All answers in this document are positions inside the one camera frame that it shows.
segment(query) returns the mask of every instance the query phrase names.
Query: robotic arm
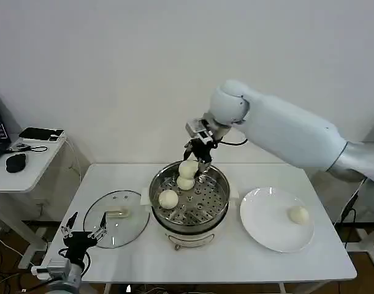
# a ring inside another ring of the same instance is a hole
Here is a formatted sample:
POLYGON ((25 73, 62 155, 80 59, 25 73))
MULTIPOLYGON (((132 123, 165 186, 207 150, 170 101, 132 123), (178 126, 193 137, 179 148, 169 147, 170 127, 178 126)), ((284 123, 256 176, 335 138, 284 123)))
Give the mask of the robotic arm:
POLYGON ((348 142, 325 119, 235 80, 215 89, 202 118, 187 122, 192 139, 184 158, 194 153, 204 172, 212 161, 210 150, 231 127, 295 167, 318 167, 347 181, 364 176, 374 181, 374 143, 348 142))

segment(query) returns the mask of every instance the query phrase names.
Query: cable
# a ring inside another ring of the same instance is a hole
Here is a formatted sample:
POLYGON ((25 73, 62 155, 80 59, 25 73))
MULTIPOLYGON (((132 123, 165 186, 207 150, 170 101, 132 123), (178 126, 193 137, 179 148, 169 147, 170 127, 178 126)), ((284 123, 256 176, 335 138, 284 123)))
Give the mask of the cable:
POLYGON ((13 149, 7 149, 4 151, 4 154, 10 154, 10 153, 18 153, 18 152, 26 152, 26 151, 32 151, 32 152, 37 152, 37 153, 40 153, 40 152, 46 152, 46 150, 48 150, 48 147, 46 146, 35 146, 35 147, 32 147, 32 146, 25 146, 23 148, 18 148, 17 150, 13 150, 13 149))
POLYGON ((164 291, 166 291, 166 289, 164 289, 164 288, 161 288, 161 287, 156 287, 156 288, 153 288, 153 289, 150 289, 149 291, 147 291, 147 292, 144 292, 144 293, 142 293, 142 294, 148 294, 148 293, 150 293, 150 292, 152 292, 152 291, 154 291, 154 290, 164 290, 164 291))
MULTIPOLYGON (((357 212, 356 212, 356 209, 354 209, 354 208, 351 208, 351 209, 349 210, 349 212, 351 212, 351 211, 353 211, 353 221, 352 221, 352 224, 355 224, 355 223, 356 223, 356 215, 357 215, 357 212)), ((346 246, 347 246, 348 243, 349 243, 349 240, 350 240, 350 238, 351 238, 351 235, 352 235, 352 228, 349 228, 348 236, 347 236, 346 239, 345 239, 345 245, 344 245, 345 249, 346 249, 346 246)), ((341 294, 341 282, 338 282, 338 294, 341 294)))
POLYGON ((60 256, 64 257, 64 258, 66 258, 66 256, 62 254, 62 252, 64 252, 64 251, 67 251, 67 248, 62 248, 62 249, 60 249, 60 250, 58 251, 58 254, 59 254, 60 256))
POLYGON ((79 173, 79 183, 81 183, 82 182, 82 172, 81 172, 81 166, 79 164, 77 153, 75 153, 75 149, 74 149, 74 146, 73 146, 72 142, 70 142, 67 138, 66 138, 66 143, 67 143, 67 145, 69 145, 71 151, 74 153, 75 161, 77 161, 77 167, 78 167, 78 173, 79 173))
POLYGON ((83 277, 86 274, 86 272, 89 270, 89 267, 91 265, 91 258, 90 258, 90 255, 87 251, 85 252, 85 255, 88 257, 88 265, 86 266, 85 270, 81 274, 81 277, 83 277))
POLYGON ((20 256, 23 257, 23 255, 22 255, 21 253, 19 253, 18 251, 16 251, 14 248, 11 248, 9 245, 6 245, 2 240, 0 240, 0 243, 2 243, 3 245, 5 245, 5 247, 7 247, 7 248, 9 248, 9 249, 11 249, 11 250, 13 250, 13 251, 15 251, 16 253, 18 253, 20 256))
POLYGON ((15 276, 17 276, 17 275, 19 275, 19 274, 20 274, 20 273, 12 274, 11 276, 8 276, 8 277, 4 278, 3 280, 1 280, 0 283, 3 283, 5 280, 10 279, 11 277, 15 277, 15 276))
MULTIPOLYGON (((354 209, 354 208, 351 208, 350 211, 353 211, 353 221, 352 221, 352 224, 354 224, 356 222, 357 212, 356 212, 356 209, 354 209)), ((352 228, 349 230, 348 236, 345 239, 345 249, 346 249, 346 245, 348 245, 348 243, 349 243, 349 239, 350 239, 351 235, 352 235, 352 228)))
POLYGON ((357 195, 357 193, 359 192, 360 188, 364 185, 364 183, 368 180, 368 178, 364 178, 361 182, 360 182, 360 185, 359 187, 357 187, 357 189, 353 192, 351 198, 346 202, 346 204, 344 205, 344 207, 341 209, 341 213, 340 215, 337 217, 337 220, 334 222, 334 225, 337 224, 337 222, 343 217, 342 214, 345 210, 345 208, 348 206, 349 202, 357 195))
POLYGON ((219 143, 224 144, 224 145, 229 145, 229 146, 242 146, 247 142, 248 142, 248 139, 245 139, 244 141, 240 143, 229 143, 229 142, 223 142, 223 141, 220 141, 219 143))
POLYGON ((37 286, 31 287, 29 289, 22 289, 22 292, 29 293, 29 292, 35 291, 38 288, 44 287, 44 286, 46 286, 48 284, 51 284, 52 282, 60 281, 61 279, 62 279, 61 277, 55 277, 53 279, 47 280, 47 281, 45 281, 43 283, 40 283, 37 286))
MULTIPOLYGON (((64 257, 64 258, 66 258, 66 256, 62 254, 62 253, 65 252, 65 251, 67 251, 67 248, 62 248, 62 249, 60 249, 60 250, 58 251, 58 254, 59 254, 60 256, 64 257)), ((86 266, 85 270, 82 272, 81 277, 83 277, 83 276, 88 272, 89 267, 90 267, 90 265, 91 265, 91 258, 90 258, 90 255, 89 255, 89 253, 88 253, 87 251, 85 252, 85 255, 86 255, 86 257, 88 258, 88 265, 86 266)))

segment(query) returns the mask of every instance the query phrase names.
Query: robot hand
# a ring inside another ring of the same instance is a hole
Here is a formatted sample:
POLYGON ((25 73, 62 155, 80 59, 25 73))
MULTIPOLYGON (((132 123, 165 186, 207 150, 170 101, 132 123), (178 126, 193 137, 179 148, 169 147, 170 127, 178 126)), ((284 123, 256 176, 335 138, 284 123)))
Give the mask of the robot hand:
POLYGON ((231 127, 295 167, 318 168, 346 181, 364 176, 374 181, 374 143, 347 142, 325 119, 235 80, 215 89, 202 118, 187 122, 191 140, 185 159, 194 153, 205 170, 212 161, 210 150, 231 127))
POLYGON ((48 294, 69 294, 78 293, 81 284, 81 278, 89 269, 90 256, 87 250, 94 247, 107 233, 106 228, 106 213, 104 213, 99 228, 95 232, 72 231, 74 222, 77 218, 76 212, 66 223, 66 226, 61 227, 63 234, 63 242, 66 248, 59 251, 59 255, 65 257, 63 260, 50 260, 46 268, 33 267, 33 275, 48 273, 51 279, 41 285, 47 285, 49 288, 48 294), (83 262, 84 256, 88 256, 88 265, 85 268, 83 262))

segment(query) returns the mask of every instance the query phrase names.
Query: metal stand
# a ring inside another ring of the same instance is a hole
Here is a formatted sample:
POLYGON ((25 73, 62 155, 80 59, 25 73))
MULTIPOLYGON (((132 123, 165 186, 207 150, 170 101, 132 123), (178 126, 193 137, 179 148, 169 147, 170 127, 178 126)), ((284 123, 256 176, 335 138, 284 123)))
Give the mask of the metal stand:
POLYGON ((369 235, 361 228, 356 229, 356 231, 361 241, 356 243, 348 243, 346 251, 368 253, 372 263, 374 264, 374 231, 369 235))

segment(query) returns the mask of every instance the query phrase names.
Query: black cable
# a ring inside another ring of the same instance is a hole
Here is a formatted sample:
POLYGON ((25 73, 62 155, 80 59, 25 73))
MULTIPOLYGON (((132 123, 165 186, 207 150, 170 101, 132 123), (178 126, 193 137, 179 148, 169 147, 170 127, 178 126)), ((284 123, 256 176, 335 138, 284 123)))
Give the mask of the black cable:
MULTIPOLYGON (((348 214, 349 214, 351 211, 353 211, 353 220, 352 220, 352 224, 355 224, 355 223, 356 223, 357 212, 356 212, 356 209, 354 209, 354 208, 350 208, 349 211, 348 211, 348 214)), ((352 227, 350 227, 350 228, 349 228, 348 236, 347 236, 346 239, 345 239, 345 245, 344 245, 345 249, 346 249, 346 246, 348 245, 349 240, 350 240, 350 238, 351 238, 352 231, 353 231, 353 230, 352 230, 352 227)), ((338 282, 338 294, 341 294, 341 283, 340 283, 340 282, 338 282)))
MULTIPOLYGON (((65 252, 65 251, 67 251, 67 248, 62 248, 62 249, 60 249, 60 250, 58 251, 58 254, 59 254, 60 256, 64 257, 64 258, 66 258, 66 256, 62 254, 62 253, 65 252)), ((85 255, 86 255, 86 257, 88 257, 88 265, 86 266, 86 268, 85 268, 84 271, 82 272, 81 277, 83 277, 83 276, 88 272, 89 267, 90 267, 90 265, 91 265, 91 258, 90 258, 90 255, 89 255, 89 253, 88 253, 87 251, 85 252, 85 255)))
POLYGON ((61 277, 55 277, 55 278, 53 278, 53 279, 47 280, 47 281, 45 281, 45 282, 43 282, 43 283, 40 283, 40 284, 37 285, 37 286, 31 287, 31 288, 29 288, 29 289, 25 289, 25 293, 29 293, 29 292, 35 291, 35 290, 38 289, 38 288, 44 287, 44 286, 46 286, 46 285, 48 285, 48 284, 51 284, 52 282, 59 281, 59 280, 61 280, 61 279, 62 279, 61 277))
POLYGON ((32 146, 26 146, 24 148, 19 148, 17 150, 13 150, 13 149, 7 149, 4 151, 5 154, 10 154, 10 153, 18 153, 18 152, 26 152, 26 151, 32 151, 32 152, 46 152, 46 150, 48 150, 48 147, 46 146, 35 146, 35 147, 32 147, 32 146))
POLYGON ((224 144, 224 145, 229 145, 229 146, 242 146, 247 142, 248 142, 248 139, 245 139, 244 141, 240 143, 229 143, 229 142, 223 142, 223 141, 220 141, 219 143, 224 144))
POLYGON ((62 252, 64 252, 64 251, 67 251, 67 248, 62 248, 62 249, 60 249, 60 250, 58 251, 58 254, 59 254, 60 256, 64 257, 64 258, 66 258, 66 256, 62 254, 62 252))
POLYGON ((90 258, 90 255, 87 251, 85 252, 85 255, 88 257, 88 265, 86 266, 85 270, 81 274, 81 277, 83 277, 86 274, 86 272, 89 270, 89 267, 91 265, 91 258, 90 258))
MULTIPOLYGON (((351 211, 353 211, 353 221, 352 221, 352 224, 354 224, 356 222, 357 212, 356 212, 356 209, 354 209, 354 208, 351 208, 350 212, 351 211)), ((348 236, 345 239, 345 249, 346 249, 346 245, 348 245, 348 243, 349 243, 349 239, 350 239, 351 235, 352 235, 352 228, 350 228, 348 236)))

